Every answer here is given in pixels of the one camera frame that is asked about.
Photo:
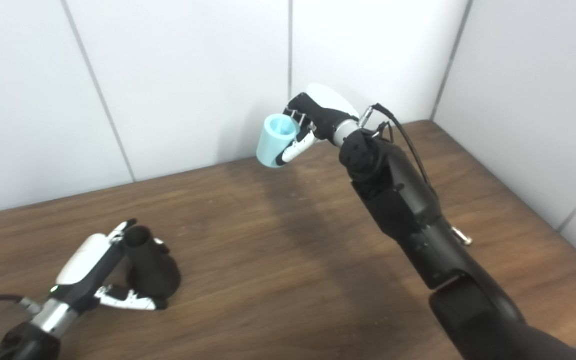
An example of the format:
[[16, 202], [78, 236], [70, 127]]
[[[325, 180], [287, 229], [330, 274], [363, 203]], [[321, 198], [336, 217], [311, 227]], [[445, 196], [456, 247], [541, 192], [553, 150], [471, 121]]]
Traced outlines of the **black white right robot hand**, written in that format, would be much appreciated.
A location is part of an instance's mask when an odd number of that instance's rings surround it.
[[292, 162], [318, 141], [336, 145], [336, 132], [344, 125], [358, 128], [359, 113], [341, 94], [328, 86], [311, 83], [293, 97], [282, 114], [295, 121], [297, 134], [275, 157], [277, 166]]

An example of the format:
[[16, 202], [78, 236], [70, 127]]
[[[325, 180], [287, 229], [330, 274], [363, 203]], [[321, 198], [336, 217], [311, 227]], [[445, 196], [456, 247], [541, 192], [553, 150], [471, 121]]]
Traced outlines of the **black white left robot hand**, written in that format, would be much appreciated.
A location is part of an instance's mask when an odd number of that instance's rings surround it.
[[146, 296], [134, 285], [105, 284], [126, 255], [126, 230], [136, 223], [136, 219], [128, 219], [109, 234], [90, 235], [60, 271], [48, 299], [67, 305], [78, 315], [98, 306], [144, 312], [166, 310], [167, 300]]

